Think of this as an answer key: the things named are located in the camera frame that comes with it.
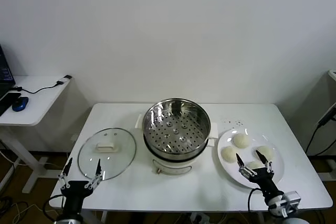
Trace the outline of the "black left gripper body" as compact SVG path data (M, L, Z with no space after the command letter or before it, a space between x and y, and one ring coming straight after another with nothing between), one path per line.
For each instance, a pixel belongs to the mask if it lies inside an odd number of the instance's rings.
M63 212L81 212L83 201L91 195L89 181L70 181L61 187L61 193L66 198Z

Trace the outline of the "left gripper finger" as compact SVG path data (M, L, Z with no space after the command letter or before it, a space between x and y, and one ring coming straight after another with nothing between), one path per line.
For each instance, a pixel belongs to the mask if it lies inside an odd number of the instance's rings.
M71 164L72 164L72 158L69 159L68 163L64 166L63 170L58 175L58 181L61 184L61 189L70 188L68 174L71 168Z
M85 184L85 189L96 189L98 185L102 182L103 174L100 164L100 159L98 160L96 173L93 179L91 179L87 184Z

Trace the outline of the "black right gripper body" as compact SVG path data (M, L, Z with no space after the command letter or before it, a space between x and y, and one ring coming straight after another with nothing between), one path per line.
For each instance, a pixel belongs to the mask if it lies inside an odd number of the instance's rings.
M258 168L254 169L254 171L257 174L254 176L250 176L248 180L251 183L255 183L259 186L265 199L265 203L268 203L270 200L277 196L282 196L282 191L277 188L272 180L274 173L267 172L267 168Z

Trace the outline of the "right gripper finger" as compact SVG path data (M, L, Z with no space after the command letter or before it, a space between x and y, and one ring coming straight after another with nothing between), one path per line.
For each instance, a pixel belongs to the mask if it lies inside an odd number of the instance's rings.
M245 178L251 178L256 176L256 172L250 169L249 167L245 166L244 162L242 161L241 157L236 153L237 163L239 166L239 172L245 177Z
M258 150L256 150L256 154L258 155L260 161L264 164L264 166L267 169L268 173L273 173L273 168L272 168L272 161L269 161L266 159L266 157Z

